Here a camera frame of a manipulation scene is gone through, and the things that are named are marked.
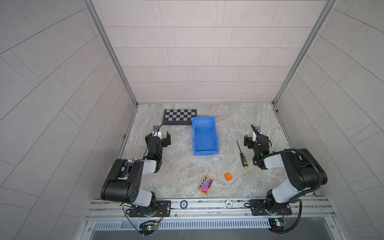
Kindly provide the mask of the black yellow screwdriver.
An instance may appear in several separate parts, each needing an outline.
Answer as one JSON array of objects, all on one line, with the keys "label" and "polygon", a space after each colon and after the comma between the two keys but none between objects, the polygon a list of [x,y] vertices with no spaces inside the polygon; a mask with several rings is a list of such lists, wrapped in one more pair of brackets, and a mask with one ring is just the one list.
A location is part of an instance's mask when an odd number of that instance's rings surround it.
[{"label": "black yellow screwdriver", "polygon": [[246,158],[245,158],[245,156],[244,156],[244,154],[243,154],[243,152],[242,152],[242,150],[240,148],[239,142],[237,142],[237,145],[238,145],[238,148],[239,148],[239,151],[240,151],[240,158],[241,158],[242,165],[243,165],[244,168],[247,168],[248,164],[247,164]]}]

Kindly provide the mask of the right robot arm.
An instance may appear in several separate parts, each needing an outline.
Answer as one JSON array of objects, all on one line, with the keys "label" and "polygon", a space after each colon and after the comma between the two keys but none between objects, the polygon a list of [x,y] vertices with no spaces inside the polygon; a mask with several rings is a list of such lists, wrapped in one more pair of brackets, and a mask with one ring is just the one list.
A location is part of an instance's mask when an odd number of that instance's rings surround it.
[{"label": "right robot arm", "polygon": [[269,138],[258,134],[244,136],[244,145],[254,151],[254,166],[262,170],[284,169],[287,174],[283,183],[267,192],[265,200],[250,200],[245,204],[254,216],[284,213],[289,204],[328,182],[326,172],[305,148],[270,153]]}]

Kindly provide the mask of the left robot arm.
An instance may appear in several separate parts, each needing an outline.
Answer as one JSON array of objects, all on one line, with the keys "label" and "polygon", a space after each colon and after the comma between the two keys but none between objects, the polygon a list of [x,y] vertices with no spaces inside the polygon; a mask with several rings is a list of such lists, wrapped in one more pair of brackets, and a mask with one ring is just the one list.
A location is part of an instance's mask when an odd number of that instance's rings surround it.
[{"label": "left robot arm", "polygon": [[157,173],[162,165],[163,148],[171,144],[171,135],[161,137],[154,131],[145,137],[148,155],[141,160],[115,160],[100,193],[103,201],[128,204],[134,214],[152,216],[158,212],[156,194],[141,189],[143,175]]}]

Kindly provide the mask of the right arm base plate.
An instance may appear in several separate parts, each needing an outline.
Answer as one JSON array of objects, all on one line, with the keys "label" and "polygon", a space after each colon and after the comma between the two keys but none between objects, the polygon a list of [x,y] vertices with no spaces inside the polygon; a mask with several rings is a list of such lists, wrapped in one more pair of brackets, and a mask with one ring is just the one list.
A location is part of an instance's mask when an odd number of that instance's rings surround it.
[{"label": "right arm base plate", "polygon": [[268,203],[267,200],[254,199],[249,200],[248,207],[251,209],[253,216],[292,215],[289,203],[279,204],[275,201]]}]

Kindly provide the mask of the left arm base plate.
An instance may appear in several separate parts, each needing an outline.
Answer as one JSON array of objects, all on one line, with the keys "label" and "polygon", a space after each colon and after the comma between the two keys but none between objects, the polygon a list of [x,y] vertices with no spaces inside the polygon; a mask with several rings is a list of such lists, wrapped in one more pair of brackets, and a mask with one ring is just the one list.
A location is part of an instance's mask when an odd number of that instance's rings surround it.
[{"label": "left arm base plate", "polygon": [[171,201],[156,201],[155,204],[151,203],[148,207],[132,205],[129,210],[129,217],[131,218],[159,218],[169,217],[171,210]]}]

